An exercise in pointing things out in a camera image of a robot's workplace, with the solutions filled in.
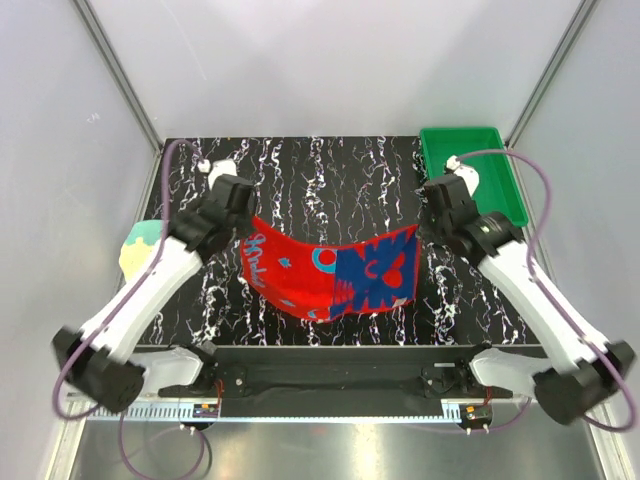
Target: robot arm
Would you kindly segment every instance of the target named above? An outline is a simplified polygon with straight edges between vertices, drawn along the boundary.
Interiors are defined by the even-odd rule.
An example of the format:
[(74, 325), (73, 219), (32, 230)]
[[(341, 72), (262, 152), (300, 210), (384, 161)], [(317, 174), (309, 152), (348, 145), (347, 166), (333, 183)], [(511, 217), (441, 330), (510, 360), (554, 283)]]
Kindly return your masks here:
[[(153, 271), (91, 342), (67, 377), (69, 384), (114, 413), (125, 410), (141, 394), (173, 385), (197, 385), (203, 365), (211, 358), (195, 347), (144, 354), (133, 351), (171, 296), (234, 237), (244, 238), (252, 231), (253, 185), (220, 173), (208, 196), (171, 219), (169, 236)], [(156, 253), (154, 250), (138, 274), (79, 331), (62, 328), (56, 334), (52, 343), (61, 367), (123, 297), (131, 294)]]
[[(554, 420), (569, 424), (617, 391), (617, 384), (533, 282), (526, 265), (522, 232), (501, 213), (480, 215), (471, 195), (478, 185), (471, 167), (455, 159), (449, 174), (425, 184), (434, 224), (444, 243), (496, 285), (534, 332), (547, 357), (535, 359), (481, 346), (465, 362), (472, 379), (536, 398)], [(626, 342), (609, 343), (559, 292), (542, 269), (543, 282), (562, 307), (625, 376), (635, 359)]]

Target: white cable clip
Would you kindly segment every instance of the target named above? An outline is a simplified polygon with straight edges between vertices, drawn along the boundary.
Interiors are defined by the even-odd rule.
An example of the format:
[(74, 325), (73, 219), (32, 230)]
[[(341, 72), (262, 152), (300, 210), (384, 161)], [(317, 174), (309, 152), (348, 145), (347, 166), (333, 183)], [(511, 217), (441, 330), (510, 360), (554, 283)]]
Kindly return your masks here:
[(460, 165), (461, 163), (458, 161), (458, 157), (456, 157), (455, 155), (451, 155), (446, 163), (447, 170), (451, 170), (452, 172), (455, 172), (458, 168), (460, 168)]
[(201, 160), (198, 162), (198, 170), (200, 170), (200, 173), (209, 173), (211, 171), (211, 162), (207, 158)]

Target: cable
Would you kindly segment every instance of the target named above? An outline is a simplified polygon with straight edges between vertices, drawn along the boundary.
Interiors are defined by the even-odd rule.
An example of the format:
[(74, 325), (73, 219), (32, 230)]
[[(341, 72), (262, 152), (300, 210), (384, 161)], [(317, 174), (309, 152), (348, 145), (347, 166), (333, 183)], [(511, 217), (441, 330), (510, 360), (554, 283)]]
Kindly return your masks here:
[(224, 382), (222, 379), (218, 379), (215, 383), (216, 390), (218, 391), (218, 413), (220, 413), (220, 403), (222, 402), (222, 394), (224, 393)]
[[(141, 478), (143, 480), (156, 480), (153, 477), (148, 477), (147, 475), (141, 473), (140, 471), (138, 471), (136, 469), (136, 467), (134, 467), (131, 462), (129, 461), (129, 457), (127, 456), (127, 452), (124, 449), (124, 417), (126, 415), (126, 410), (124, 412), (122, 412), (122, 415), (120, 415), (120, 421), (118, 422), (118, 448), (120, 449), (120, 457), (122, 458), (122, 462), (125, 464), (125, 466), (127, 467), (127, 469), (133, 473), (134, 475), (136, 475), (138, 478)], [(172, 428), (168, 428), (167, 430), (165, 430), (162, 433), (168, 433), (170, 431), (173, 430), (184, 430), (184, 425), (180, 425), (179, 427), (172, 427)], [(191, 475), (193, 475), (196, 470), (198, 470), (198, 468), (200, 467), (200, 464), (202, 463), (202, 460), (204, 458), (204, 450), (205, 450), (205, 443), (207, 441), (206, 437), (204, 436), (204, 434), (200, 431), (197, 430), (195, 427), (191, 427), (190, 429), (191, 435), (193, 435), (194, 433), (197, 433), (198, 437), (200, 438), (200, 453), (198, 454), (198, 459), (196, 460), (196, 462), (193, 464), (193, 467), (191, 467), (191, 469), (189, 469), (189, 471), (187, 473), (185, 473), (184, 475), (174, 479), (174, 480), (186, 480), (189, 477), (191, 477)]]
[(60, 369), (60, 374), (56, 379), (56, 383), (53, 387), (53, 395), (52, 395), (52, 405), (53, 411), (56, 415), (63, 420), (79, 420), (81, 418), (87, 417), (95, 412), (99, 405), (95, 405), (91, 407), (86, 412), (78, 413), (76, 415), (67, 415), (60, 405), (60, 391), (62, 389), (62, 385), (64, 384), (67, 375), (71, 371), (71, 368), (76, 363), (78, 358), (82, 355), (82, 353), (91, 345), (91, 342), (95, 340), (95, 338), (100, 335), (100, 332), (104, 330), (104, 328), (109, 325), (116, 317), (118, 312), (122, 309), (122, 307), (129, 301), (129, 299), (136, 293), (136, 291), (140, 288), (140, 286), (144, 283), (144, 281), (151, 275), (153, 269), (158, 265), (160, 258), (162, 257), (162, 253), (164, 251), (164, 244), (167, 240), (167, 236), (169, 234), (169, 214), (170, 214), (170, 192), (169, 192), (169, 175), (171, 173), (171, 159), (173, 157), (173, 153), (178, 145), (184, 145), (193, 150), (193, 153), (199, 160), (204, 160), (202, 154), (198, 151), (197, 147), (193, 145), (191, 142), (187, 140), (178, 139), (174, 140), (169, 144), (166, 148), (163, 159), (162, 159), (162, 176), (161, 176), (161, 184), (160, 184), (160, 194), (162, 197), (162, 234), (160, 236), (160, 243), (158, 245), (158, 250), (156, 252), (155, 257), (151, 261), (151, 264), (147, 268), (147, 270), (142, 274), (142, 276), (138, 279), (138, 281), (131, 287), (129, 290), (118, 302), (118, 304), (113, 308), (111, 312), (105, 317), (100, 326), (96, 328), (91, 334), (76, 348), (76, 350), (71, 354), (67, 363), (65, 363)]
[(489, 402), (491, 401), (492, 398), (493, 398), (493, 390), (491, 389), (491, 387), (487, 387), (487, 396), (484, 399), (484, 402), (482, 402), (482, 406), (485, 407), (489, 405)]
[(624, 398), (627, 401), (627, 404), (629, 405), (629, 419), (627, 420), (627, 423), (619, 427), (602, 424), (586, 415), (584, 416), (584, 419), (594, 427), (600, 428), (607, 432), (621, 433), (621, 432), (627, 432), (631, 430), (636, 425), (637, 406), (633, 399), (633, 395), (629, 390), (628, 385), (626, 384), (626, 382), (624, 381), (624, 379), (622, 378), (618, 370), (615, 368), (615, 366), (607, 358), (607, 356), (604, 353), (602, 353), (600, 349), (587, 338), (587, 336), (582, 331), (580, 326), (573, 320), (569, 312), (567, 312), (564, 309), (564, 307), (560, 304), (560, 302), (558, 302), (558, 300), (553, 295), (553, 293), (547, 289), (547, 287), (544, 285), (544, 283), (542, 283), (542, 281), (540, 281), (535, 271), (535, 266), (533, 263), (535, 260), (535, 249), (540, 243), (540, 235), (542, 233), (544, 226), (547, 223), (547, 220), (549, 219), (549, 214), (551, 212), (551, 204), (553, 200), (552, 190), (551, 190), (551, 181), (549, 180), (549, 177), (544, 172), (542, 167), (540, 167), (540, 165), (535, 163), (526, 155), (516, 153), (516, 152), (505, 151), (501, 149), (478, 150), (476, 152), (465, 153), (464, 155), (460, 155), (458, 157), (458, 161), (463, 162), (470, 158), (479, 157), (483, 155), (508, 155), (512, 158), (520, 160), (526, 163), (527, 165), (529, 165), (531, 168), (533, 168), (533, 170), (535, 170), (535, 172), (538, 174), (538, 176), (542, 180), (542, 183), (544, 184), (544, 189), (545, 189), (545, 201), (544, 201), (544, 207), (542, 209), (542, 216), (540, 217), (540, 221), (538, 222), (538, 225), (536, 225), (533, 235), (531, 237), (531, 241), (527, 246), (526, 261), (527, 261), (527, 268), (529, 270), (529, 275), (531, 275), (531, 278), (533, 279), (534, 283), (538, 286), (538, 288), (540, 288), (544, 296), (547, 297), (549, 302), (551, 302), (551, 304), (562, 316), (562, 318), (569, 324), (571, 329), (578, 335), (578, 337), (580, 337), (582, 341), (584, 341), (585, 345), (587, 345), (593, 351), (593, 353), (598, 357), (598, 359), (603, 363), (603, 365), (606, 367), (608, 372), (611, 374), (613, 379), (616, 381), (616, 383), (620, 387), (620, 391), (624, 395)]
[[(100, 334), (100, 332), (102, 332), (104, 328), (113, 321), (113, 319), (116, 317), (118, 312), (120, 312), (122, 307), (129, 301), (129, 299), (131, 299), (131, 297), (136, 293), (136, 291), (138, 291), (140, 286), (145, 282), (145, 280), (149, 277), (149, 275), (151, 275), (154, 268), (158, 265), (160, 258), (162, 257), (162, 253), (164, 252), (164, 245), (169, 234), (169, 217), (170, 217), (170, 209), (171, 209), (169, 176), (171, 173), (171, 159), (173, 158), (173, 154), (179, 145), (184, 145), (190, 148), (193, 151), (194, 155), (198, 157), (199, 160), (204, 160), (204, 157), (198, 151), (197, 147), (193, 145), (191, 142), (188, 142), (187, 140), (183, 140), (183, 139), (174, 140), (165, 149), (163, 159), (162, 159), (162, 173), (161, 173), (161, 184), (160, 184), (160, 194), (162, 198), (162, 233), (160, 236), (160, 243), (158, 245), (158, 250), (156, 252), (156, 255), (153, 257), (153, 260), (147, 267), (147, 270), (140, 276), (140, 278), (136, 281), (136, 283), (131, 287), (131, 290), (129, 290), (122, 297), (122, 299), (116, 304), (113, 310), (109, 312), (109, 314), (105, 317), (105, 319), (102, 321), (100, 326), (96, 328), (93, 332), (91, 332), (91, 334), (78, 346), (78, 348), (71, 354), (67, 362), (60, 369), (60, 374), (58, 375), (58, 378), (56, 379), (55, 385), (53, 387), (52, 405), (56, 415), (63, 420), (67, 420), (67, 421), (79, 420), (81, 418), (91, 415), (93, 412), (95, 412), (99, 408), (99, 405), (95, 405), (91, 407), (89, 410), (87, 410), (86, 412), (82, 412), (76, 415), (67, 415), (62, 410), (62, 406), (60, 405), (60, 392), (62, 389), (62, 385), (64, 384), (64, 381), (67, 378), (67, 375), (71, 371), (71, 368), (73, 367), (75, 362), (78, 360), (78, 358), (89, 347), (89, 345), (91, 345), (93, 340), (95, 340), (95, 338)], [(135, 467), (129, 461), (129, 458), (127, 457), (127, 453), (124, 449), (123, 435), (122, 435), (125, 414), (126, 414), (126, 411), (123, 412), (122, 415), (120, 416), (120, 422), (118, 427), (118, 445), (120, 448), (120, 455), (121, 455), (122, 461), (125, 464), (125, 466), (129, 469), (129, 471), (134, 475), (138, 476), (139, 478), (142, 478), (143, 480), (154, 480), (153, 478), (148, 477), (142, 474), (141, 472), (139, 472), (138, 470), (136, 470)], [(184, 428), (184, 426), (168, 429), (167, 431), (162, 432), (162, 436), (164, 436), (165, 433), (168, 433), (168, 431), (172, 431), (175, 429), (182, 429), (182, 428)], [(198, 455), (198, 460), (186, 474), (184, 474), (183, 476), (179, 477), (176, 480), (187, 479), (191, 475), (193, 475), (193, 473), (200, 467), (200, 464), (202, 463), (202, 459), (204, 458), (206, 438), (200, 431), (196, 430), (195, 428), (191, 430), (192, 434), (194, 431), (197, 432), (201, 440), (200, 454)]]
[[(141, 447), (136, 448), (132, 452), (127, 453), (127, 458), (131, 459), (131, 458), (135, 457), (140, 452), (142, 452), (145, 449), (149, 448), (149, 446), (151, 446), (151, 444), (153, 444), (156, 441), (160, 440), (167, 433), (173, 432), (175, 429), (176, 429), (175, 427), (165, 428), (164, 430), (161, 430), (160, 432), (156, 433), (155, 435), (153, 435), (148, 440), (145, 440), (144, 441), (144, 445), (142, 445)], [(103, 450), (102, 445), (104, 444), (104, 441), (100, 441), (100, 444), (101, 445), (99, 445), (98, 449), (97, 449), (98, 451)], [(118, 458), (104, 458), (103, 457), (103, 460), (107, 463), (107, 465), (117, 465), (119, 463), (122, 463), (122, 454), (120, 453), (120, 451), (118, 451)]]

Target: metal floor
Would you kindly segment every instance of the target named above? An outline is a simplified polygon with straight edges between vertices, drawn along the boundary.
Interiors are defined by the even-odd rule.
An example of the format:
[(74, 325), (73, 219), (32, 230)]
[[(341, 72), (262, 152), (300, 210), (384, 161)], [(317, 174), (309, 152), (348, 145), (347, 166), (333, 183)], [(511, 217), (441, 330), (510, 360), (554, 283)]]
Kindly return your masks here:
[[(498, 404), (494, 413), (498, 425), (512, 417), (516, 407)], [(126, 450), (138, 450), (167, 426), (125, 424)], [(132, 478), (119, 460), (117, 428), (117, 422), (87, 422), (70, 478)], [(205, 433), (210, 451), (194, 479), (605, 478), (586, 425), (562, 427), (535, 405), (513, 428), (471, 437), (393, 424), (219, 423)], [(147, 476), (169, 479), (184, 474), (198, 452), (195, 438), (176, 431), (146, 445), (131, 461)]]

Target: white vein pattern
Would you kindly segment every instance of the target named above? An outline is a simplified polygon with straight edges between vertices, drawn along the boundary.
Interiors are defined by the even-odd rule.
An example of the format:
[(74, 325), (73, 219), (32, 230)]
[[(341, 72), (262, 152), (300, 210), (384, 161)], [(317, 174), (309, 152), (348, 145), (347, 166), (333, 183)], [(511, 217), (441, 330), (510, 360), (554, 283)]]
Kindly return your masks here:
[[(147, 344), (411, 345), (535, 342), (520, 317), (466, 261), (435, 242), (415, 137), (192, 139), (210, 161), (232, 158), (256, 185), (257, 214), (293, 238), (344, 245), (419, 223), (416, 301), (330, 324), (301, 321), (255, 292), (242, 276), (239, 242), (172, 298), (141, 339)], [(206, 175), (184, 148), (174, 158), (172, 209), (206, 195)], [(158, 179), (147, 218), (160, 217)]]

